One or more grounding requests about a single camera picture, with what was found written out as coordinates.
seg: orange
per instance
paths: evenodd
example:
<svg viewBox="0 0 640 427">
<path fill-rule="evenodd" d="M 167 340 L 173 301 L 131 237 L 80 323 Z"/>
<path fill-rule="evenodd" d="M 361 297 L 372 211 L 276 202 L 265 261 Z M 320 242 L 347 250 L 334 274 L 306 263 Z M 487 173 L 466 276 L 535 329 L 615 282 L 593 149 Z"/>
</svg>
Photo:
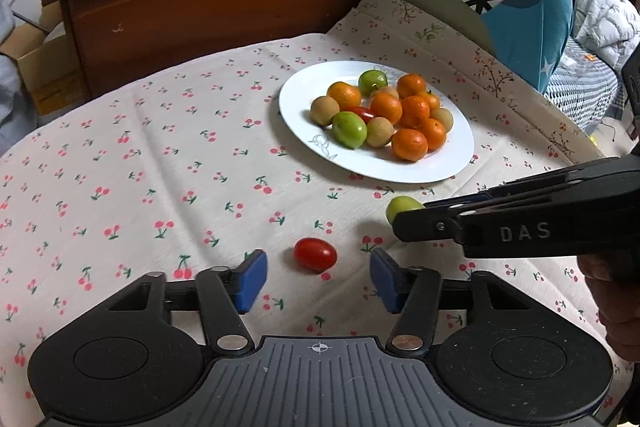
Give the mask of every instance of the orange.
<svg viewBox="0 0 640 427">
<path fill-rule="evenodd" d="M 413 96 L 414 94 L 418 94 L 419 92 L 426 90 L 427 83 L 419 74 L 409 73 L 398 78 L 396 89 L 398 90 L 400 98 L 406 98 L 408 96 Z"/>
<path fill-rule="evenodd" d="M 431 91 L 421 91 L 418 93 L 418 96 L 423 96 L 427 102 L 429 102 L 429 109 L 432 111 L 440 107 L 440 99 Z"/>
<path fill-rule="evenodd" d="M 447 141 L 447 129 L 434 118 L 422 120 L 418 126 L 418 131 L 424 134 L 427 139 L 429 152 L 437 151 Z"/>
<path fill-rule="evenodd" d="M 391 138 L 391 150 L 402 160 L 417 162 L 427 154 L 427 139 L 414 129 L 400 129 Z"/>
<path fill-rule="evenodd" d="M 429 102 L 423 96 L 408 96 L 401 101 L 402 118 L 400 125 L 408 129 L 416 129 L 422 120 L 429 118 Z"/>
<path fill-rule="evenodd" d="M 341 111 L 349 107 L 358 107 L 362 102 L 362 95 L 358 88 L 346 82 L 334 82 L 326 93 L 338 103 Z"/>
<path fill-rule="evenodd" d="M 371 111 L 391 124 L 396 124 L 402 117 L 402 103 L 391 93 L 379 92 L 371 99 Z"/>
</svg>

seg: cherry tomato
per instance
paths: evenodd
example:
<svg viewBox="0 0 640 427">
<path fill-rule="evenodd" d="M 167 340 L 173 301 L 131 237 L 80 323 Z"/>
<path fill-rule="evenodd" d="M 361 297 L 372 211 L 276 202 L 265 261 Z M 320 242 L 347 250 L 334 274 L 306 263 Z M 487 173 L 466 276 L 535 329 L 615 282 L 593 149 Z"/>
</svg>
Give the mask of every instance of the cherry tomato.
<svg viewBox="0 0 640 427">
<path fill-rule="evenodd" d="M 369 121 L 373 120 L 376 117 L 376 115 L 373 114 L 372 110 L 367 109 L 366 107 L 362 107 L 361 105 L 359 105 L 358 107 L 348 107 L 347 109 L 345 109 L 345 111 L 354 112 L 363 119 L 365 124 L 369 123 Z"/>
<path fill-rule="evenodd" d="M 338 261 L 335 248 L 316 237 L 300 239 L 293 249 L 293 256 L 302 266 L 318 273 L 330 269 Z"/>
</svg>

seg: cherry print tablecloth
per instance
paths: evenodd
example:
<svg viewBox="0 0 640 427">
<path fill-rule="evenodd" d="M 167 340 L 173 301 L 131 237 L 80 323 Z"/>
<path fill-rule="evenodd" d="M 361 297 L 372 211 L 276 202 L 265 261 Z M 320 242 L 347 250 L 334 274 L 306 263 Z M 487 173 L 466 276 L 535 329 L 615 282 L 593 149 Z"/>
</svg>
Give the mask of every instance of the cherry print tablecloth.
<svg viewBox="0 0 640 427">
<path fill-rule="evenodd" d="M 452 178 L 387 184 L 345 171 L 297 142 L 278 114 L 280 86 L 326 60 L 416 71 L 469 119 L 476 150 Z M 451 242 L 402 245 L 385 221 L 395 194 L 476 192 L 598 151 L 574 124 L 466 38 L 398 0 L 363 0 L 327 35 L 198 58 L 101 97 L 41 128 L 0 163 L 0 417 L 41 416 L 26 378 L 38 344 L 140 275 L 190 279 L 268 252 L 268 281 L 244 316 L 251 334 L 379 335 L 395 317 L 376 296 L 368 254 L 444 277 L 489 269 L 604 342 L 575 259 L 466 260 Z M 292 262 L 301 237 L 329 240 L 338 263 Z M 465 314 L 442 312 L 438 339 Z M 197 336 L 193 316 L 177 317 Z M 608 410 L 632 366 L 614 357 Z"/>
</svg>

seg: human hand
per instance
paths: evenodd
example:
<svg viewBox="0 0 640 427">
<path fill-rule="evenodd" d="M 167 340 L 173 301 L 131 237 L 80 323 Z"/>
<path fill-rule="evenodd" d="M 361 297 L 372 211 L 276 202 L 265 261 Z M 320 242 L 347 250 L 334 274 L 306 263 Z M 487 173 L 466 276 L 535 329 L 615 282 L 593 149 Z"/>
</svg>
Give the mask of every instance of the human hand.
<svg viewBox="0 0 640 427">
<path fill-rule="evenodd" d="M 628 362 L 640 362 L 640 284 L 614 282 L 604 257 L 578 256 L 578 268 L 607 328 L 607 342 Z"/>
</svg>

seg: cardboard box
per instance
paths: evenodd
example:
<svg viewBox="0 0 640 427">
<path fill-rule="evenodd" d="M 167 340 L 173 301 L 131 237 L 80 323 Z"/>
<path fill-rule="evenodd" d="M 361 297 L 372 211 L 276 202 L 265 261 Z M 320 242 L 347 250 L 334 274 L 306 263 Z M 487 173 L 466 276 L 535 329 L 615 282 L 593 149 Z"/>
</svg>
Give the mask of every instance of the cardboard box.
<svg viewBox="0 0 640 427">
<path fill-rule="evenodd" d="M 62 22 L 60 4 L 45 6 L 38 22 L 48 31 L 56 28 Z M 15 61 L 41 116 L 89 100 L 76 51 L 66 34 L 47 42 L 45 38 L 43 31 L 22 24 L 0 45 L 0 53 Z"/>
<path fill-rule="evenodd" d="M 38 23 L 48 31 L 52 31 L 62 22 L 60 3 L 53 3 L 42 9 Z M 30 24 L 17 26 L 14 31 L 0 44 L 0 53 L 13 60 L 24 57 L 44 42 L 46 35 L 43 31 Z"/>
<path fill-rule="evenodd" d="M 66 34 L 17 60 L 22 82 L 39 115 L 88 100 L 78 57 Z"/>
</svg>

